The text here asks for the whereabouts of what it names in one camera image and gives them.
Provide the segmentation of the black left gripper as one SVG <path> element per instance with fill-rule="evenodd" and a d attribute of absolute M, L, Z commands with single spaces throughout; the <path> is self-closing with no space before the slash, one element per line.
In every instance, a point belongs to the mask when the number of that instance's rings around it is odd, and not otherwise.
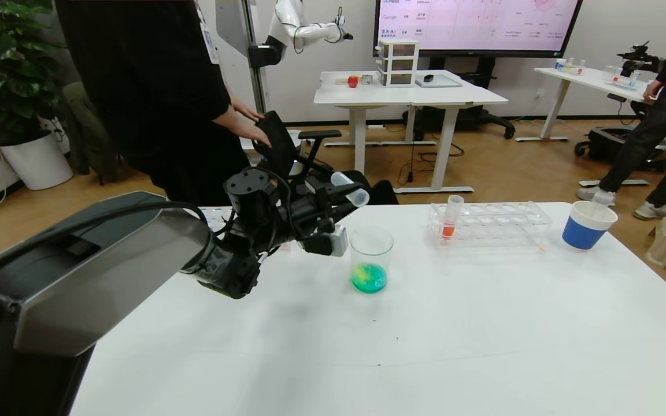
<path fill-rule="evenodd" d="M 331 224 L 341 221 L 357 210 L 350 201 L 336 202 L 330 206 L 331 199 L 359 199 L 363 191 L 359 183 L 331 184 L 327 187 L 316 177 L 288 183 L 287 222 L 289 224 L 312 223 L 322 221 Z"/>

